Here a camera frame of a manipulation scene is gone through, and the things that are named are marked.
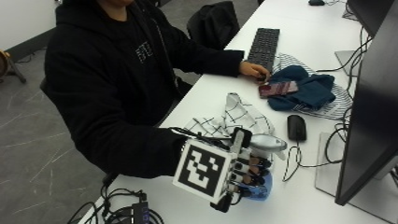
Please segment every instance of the white wall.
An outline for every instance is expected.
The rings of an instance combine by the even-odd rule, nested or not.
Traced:
[[[57,6],[54,0],[0,0],[0,49],[52,29]]]

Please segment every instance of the gray floor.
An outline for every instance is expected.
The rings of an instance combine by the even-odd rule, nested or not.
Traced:
[[[171,0],[161,7],[185,31],[191,14],[217,0]],[[234,0],[242,25],[256,0]],[[58,112],[38,89],[45,51],[17,64],[28,79],[8,76],[0,84],[0,223],[66,223],[78,207],[99,197],[102,171],[74,149]],[[175,71],[190,82],[198,76]]]

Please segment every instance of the checkered cloth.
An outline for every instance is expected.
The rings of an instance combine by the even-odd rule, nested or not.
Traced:
[[[207,137],[229,137],[234,128],[249,130],[252,134],[272,134],[274,125],[235,93],[227,93],[221,118],[193,118],[185,129]]]

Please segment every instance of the hand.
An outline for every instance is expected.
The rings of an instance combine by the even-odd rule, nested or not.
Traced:
[[[258,84],[263,84],[270,79],[270,72],[266,68],[255,63],[241,62],[238,66],[238,72],[249,77],[262,78],[264,80],[256,81]]]

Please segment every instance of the sleeve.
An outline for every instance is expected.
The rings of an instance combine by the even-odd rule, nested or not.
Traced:
[[[170,29],[169,39],[167,54],[175,68],[183,72],[237,77],[242,50],[209,49],[191,41],[175,27]]]
[[[48,45],[44,93],[75,148],[105,172],[142,178],[174,175],[183,135],[125,121],[101,54],[86,46]]]

